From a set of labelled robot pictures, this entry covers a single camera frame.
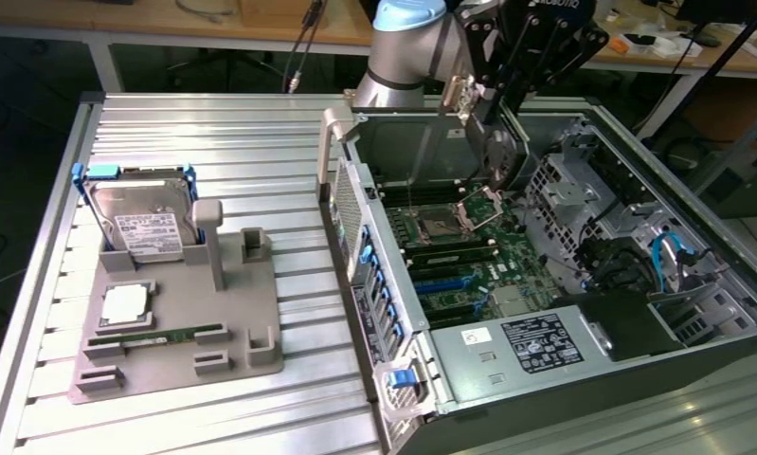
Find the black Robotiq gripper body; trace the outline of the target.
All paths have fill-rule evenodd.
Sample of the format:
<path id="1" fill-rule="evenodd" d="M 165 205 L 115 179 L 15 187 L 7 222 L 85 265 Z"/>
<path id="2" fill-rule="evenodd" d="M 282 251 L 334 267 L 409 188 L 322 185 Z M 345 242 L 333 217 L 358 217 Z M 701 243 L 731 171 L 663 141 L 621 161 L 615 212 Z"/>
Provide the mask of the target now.
<path id="1" fill-rule="evenodd" d="M 581 60 L 597 2 L 503 1 L 501 36 L 509 50 L 506 64 L 522 71 L 565 71 Z"/>

